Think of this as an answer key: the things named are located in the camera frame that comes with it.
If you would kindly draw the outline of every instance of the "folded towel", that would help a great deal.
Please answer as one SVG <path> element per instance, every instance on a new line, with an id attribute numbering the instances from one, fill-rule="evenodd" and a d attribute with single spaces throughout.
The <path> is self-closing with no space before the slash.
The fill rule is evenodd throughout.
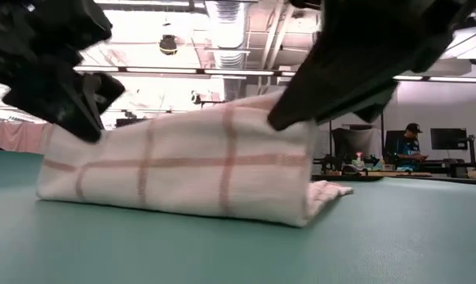
<path id="1" fill-rule="evenodd" d="M 54 126 L 38 197 L 305 226 L 350 188 L 310 183 L 318 127 L 266 120 L 280 94 L 167 115 L 89 144 Z"/>

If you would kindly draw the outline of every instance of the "fluorescent light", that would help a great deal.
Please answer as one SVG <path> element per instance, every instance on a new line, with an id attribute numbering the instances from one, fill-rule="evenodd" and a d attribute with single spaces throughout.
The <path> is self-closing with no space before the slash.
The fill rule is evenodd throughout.
<path id="1" fill-rule="evenodd" d="M 210 79 L 234 79 L 246 80 L 247 76 L 233 76 L 233 75 L 210 75 Z"/>
<path id="2" fill-rule="evenodd" d="M 113 66 L 76 66 L 77 72 L 117 72 L 119 68 Z"/>
<path id="3" fill-rule="evenodd" d="M 231 70 L 231 69 L 206 69 L 206 74 L 214 75 L 249 75 L 249 76 L 272 76 L 273 71 L 262 70 Z"/>
<path id="4" fill-rule="evenodd" d="M 227 53 L 237 53 L 237 54 L 250 54 L 250 50 L 237 50 L 232 48 L 214 48 L 214 47 L 205 47 L 205 51 L 208 52 L 227 52 Z"/>
<path id="5" fill-rule="evenodd" d="M 476 77 L 430 77 L 431 82 L 476 83 Z"/>
<path id="6" fill-rule="evenodd" d="M 399 75 L 394 77 L 394 79 L 396 80 L 421 80 L 422 78 L 423 78 L 422 76 L 404 76 L 404 75 Z"/>
<path id="7" fill-rule="evenodd" d="M 95 0 L 96 4 L 117 4 L 117 5 L 145 5 L 145 6 L 181 6 L 189 7 L 189 2 L 180 1 L 148 1 L 148 0 Z M 195 3 L 195 7 L 203 8 L 204 4 Z"/>
<path id="8" fill-rule="evenodd" d="M 174 74 L 196 74 L 196 69 L 186 69 L 186 68 L 142 68 L 142 67 L 128 67 L 126 68 L 128 72 L 135 73 L 174 73 Z"/>
<path id="9" fill-rule="evenodd" d="M 292 71 L 284 71 L 284 72 L 282 72 L 282 76 L 283 76 L 283 77 L 293 77 L 294 75 L 296 75 L 296 72 L 292 72 Z"/>

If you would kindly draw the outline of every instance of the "person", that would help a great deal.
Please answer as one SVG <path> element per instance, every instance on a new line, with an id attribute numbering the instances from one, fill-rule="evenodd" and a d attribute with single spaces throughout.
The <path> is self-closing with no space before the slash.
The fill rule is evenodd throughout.
<path id="1" fill-rule="evenodd" d="M 400 158 L 401 166 L 412 166 L 427 159 L 427 155 L 420 154 L 419 133 L 422 133 L 422 131 L 420 131 L 418 124 L 410 123 L 406 126 L 404 135 L 398 139 L 397 156 Z"/>

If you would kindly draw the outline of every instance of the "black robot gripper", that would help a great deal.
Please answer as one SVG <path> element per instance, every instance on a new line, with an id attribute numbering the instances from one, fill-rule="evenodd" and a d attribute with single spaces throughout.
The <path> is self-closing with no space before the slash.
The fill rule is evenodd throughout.
<path id="1" fill-rule="evenodd" d="M 80 50 L 109 39 L 112 25 L 92 0 L 0 1 L 3 102 L 95 142 L 102 114 L 124 91 L 105 73 L 77 73 Z"/>
<path id="2" fill-rule="evenodd" d="M 415 1 L 291 0 L 299 8 L 322 9 L 325 23 L 269 123 L 282 130 L 350 112 L 367 122 L 377 118 L 398 85 L 393 77 L 425 72 L 452 41 L 453 27 L 476 9 L 476 0 L 421 7 Z"/>

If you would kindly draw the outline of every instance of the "table surface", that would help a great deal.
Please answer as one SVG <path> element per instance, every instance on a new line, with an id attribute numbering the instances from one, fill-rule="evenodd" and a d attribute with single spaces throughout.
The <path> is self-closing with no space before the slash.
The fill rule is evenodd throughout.
<path id="1" fill-rule="evenodd" d="M 476 283 L 476 185 L 385 178 L 304 229 L 38 201 L 0 151 L 0 284 Z"/>

